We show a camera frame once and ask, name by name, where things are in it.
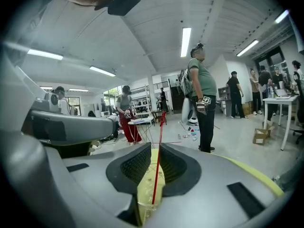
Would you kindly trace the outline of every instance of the green t-shirt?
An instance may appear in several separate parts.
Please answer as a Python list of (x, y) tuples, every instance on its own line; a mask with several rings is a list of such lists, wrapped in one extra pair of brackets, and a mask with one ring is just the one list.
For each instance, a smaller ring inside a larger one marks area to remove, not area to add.
[[(199, 69), (199, 83), (203, 95), (217, 95), (217, 85), (215, 83), (215, 80), (212, 77), (212, 75), (209, 73), (209, 71), (204, 67), (204, 65), (196, 58), (193, 58), (190, 60), (188, 64), (188, 70), (190, 70), (193, 67)], [(190, 81), (192, 81), (190, 72), (188, 73), (188, 75)], [(192, 96), (197, 96), (194, 88), (193, 88)]]

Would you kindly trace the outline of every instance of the cardboard box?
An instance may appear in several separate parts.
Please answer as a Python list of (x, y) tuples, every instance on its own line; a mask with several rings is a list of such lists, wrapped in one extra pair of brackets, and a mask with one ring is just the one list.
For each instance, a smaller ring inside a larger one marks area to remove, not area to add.
[(249, 101), (249, 114), (253, 113), (253, 101)]
[(266, 142), (267, 136), (268, 136), (267, 129), (256, 128), (252, 143), (258, 144), (258, 145), (264, 145)]
[(244, 115), (245, 115), (245, 116), (249, 115), (249, 103), (248, 103), (248, 102), (243, 103), (243, 104), (242, 104), (242, 107), (243, 107)]

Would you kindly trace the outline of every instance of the chair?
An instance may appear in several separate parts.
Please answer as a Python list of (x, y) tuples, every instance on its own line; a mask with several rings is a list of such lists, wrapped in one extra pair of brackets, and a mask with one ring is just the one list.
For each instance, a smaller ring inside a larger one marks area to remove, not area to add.
[[(302, 127), (304, 127), (304, 97), (303, 97), (303, 92), (302, 92), (302, 88), (301, 88), (301, 79), (297, 72), (294, 72), (294, 81), (297, 83), (297, 86), (299, 88), (299, 93), (300, 93), (299, 109), (297, 112), (297, 117), (298, 117), (299, 122), (302, 124)], [(295, 141), (296, 144), (299, 144), (300, 139), (304, 138), (304, 130), (294, 130), (293, 136), (295, 135), (295, 133), (301, 133), (301, 135)]]
[(162, 113), (162, 111), (152, 111), (151, 113), (152, 113), (153, 118), (154, 118), (154, 126), (155, 126), (156, 120), (158, 120), (160, 122), (161, 121), (161, 117), (162, 117), (161, 115), (158, 116), (157, 113)]

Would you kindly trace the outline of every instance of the backpack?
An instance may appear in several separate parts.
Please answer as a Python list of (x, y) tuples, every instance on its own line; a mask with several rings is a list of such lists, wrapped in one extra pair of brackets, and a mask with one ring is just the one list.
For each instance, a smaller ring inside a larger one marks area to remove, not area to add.
[(180, 86), (186, 98), (190, 98), (193, 92), (192, 81), (189, 78), (189, 70), (186, 69), (184, 72), (184, 76), (181, 78)]

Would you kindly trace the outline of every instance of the white t-shirt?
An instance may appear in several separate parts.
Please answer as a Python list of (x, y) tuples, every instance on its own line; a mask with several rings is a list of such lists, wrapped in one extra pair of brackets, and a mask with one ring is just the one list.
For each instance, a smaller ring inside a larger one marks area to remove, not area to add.
[(297, 73), (300, 76), (300, 80), (304, 80), (304, 75), (303, 75), (302, 70), (300, 68), (297, 70)]
[(64, 115), (71, 115), (70, 113), (70, 107), (67, 103), (66, 98), (62, 98), (61, 100), (58, 101), (58, 106), (61, 108), (61, 113)]

